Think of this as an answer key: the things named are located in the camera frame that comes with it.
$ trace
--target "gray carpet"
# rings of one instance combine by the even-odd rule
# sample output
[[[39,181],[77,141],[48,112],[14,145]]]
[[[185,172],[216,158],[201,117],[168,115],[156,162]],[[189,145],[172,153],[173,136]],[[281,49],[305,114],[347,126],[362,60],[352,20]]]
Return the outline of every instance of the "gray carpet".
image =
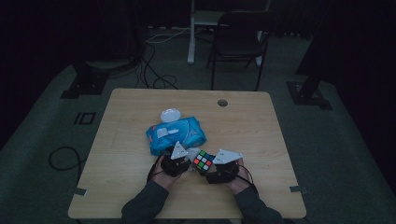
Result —
[[[210,35],[198,34],[201,38]],[[304,81],[295,71],[309,46],[300,37],[270,41],[259,91],[271,94],[295,174],[301,186],[310,223],[396,223],[396,200],[380,174],[361,135],[337,96],[321,83],[320,91],[333,110],[295,105],[286,81]],[[197,40],[195,64],[187,64],[189,39],[180,35],[153,44],[150,62],[159,75],[171,75],[183,90],[208,90],[210,70],[205,69],[210,44]],[[147,48],[145,58],[152,53]],[[102,68],[111,63],[96,63]],[[254,87],[256,66],[219,65],[216,90],[246,91]],[[0,151],[0,220],[5,223],[76,223],[67,215],[78,169],[59,172],[50,168],[49,154],[58,147],[74,147],[82,158],[89,155],[107,100],[115,88],[145,88],[141,67],[114,72],[102,95],[60,99],[76,73],[65,68],[52,80],[34,108]],[[155,76],[147,71],[148,82]],[[91,125],[75,124],[78,113],[96,113]],[[72,151],[53,158],[58,166],[76,163]],[[81,220],[82,223],[118,223],[117,220]],[[306,220],[295,220],[307,223]]]

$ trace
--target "gray sleeve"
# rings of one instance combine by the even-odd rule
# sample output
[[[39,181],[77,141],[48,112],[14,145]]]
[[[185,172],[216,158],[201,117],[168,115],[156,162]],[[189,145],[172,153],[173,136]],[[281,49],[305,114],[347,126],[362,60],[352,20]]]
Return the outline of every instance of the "gray sleeve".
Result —
[[[153,181],[122,207],[121,224],[150,223],[163,210],[169,192]]]
[[[252,187],[242,190],[234,197],[244,217],[244,223],[284,223],[282,216],[276,210],[267,207]]]

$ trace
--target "white lid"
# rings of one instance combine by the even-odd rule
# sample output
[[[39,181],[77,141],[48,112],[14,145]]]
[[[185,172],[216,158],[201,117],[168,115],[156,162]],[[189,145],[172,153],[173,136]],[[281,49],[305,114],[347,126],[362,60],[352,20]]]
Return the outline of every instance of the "white lid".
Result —
[[[180,119],[180,111],[174,108],[166,109],[161,113],[161,120],[165,123]]]

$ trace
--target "black chair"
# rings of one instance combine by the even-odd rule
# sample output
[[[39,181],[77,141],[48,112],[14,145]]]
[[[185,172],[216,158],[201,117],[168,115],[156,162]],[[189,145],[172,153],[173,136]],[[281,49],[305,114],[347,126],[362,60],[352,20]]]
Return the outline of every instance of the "black chair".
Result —
[[[216,62],[247,62],[247,68],[256,57],[262,56],[254,91],[259,88],[268,38],[276,31],[277,21],[273,11],[229,11],[220,17],[206,64],[208,68],[213,63],[210,90],[214,87]]]

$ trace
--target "person's left hand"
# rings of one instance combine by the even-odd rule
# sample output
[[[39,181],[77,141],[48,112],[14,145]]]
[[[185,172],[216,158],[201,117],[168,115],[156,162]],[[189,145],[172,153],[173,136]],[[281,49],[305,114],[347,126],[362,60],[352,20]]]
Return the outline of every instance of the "person's left hand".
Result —
[[[151,180],[169,191],[174,185],[174,183],[181,177],[181,175],[178,175],[176,177],[167,175],[163,171],[163,168],[161,167],[162,161],[163,161],[163,156],[161,156],[160,159],[158,160],[154,172],[152,173]]]

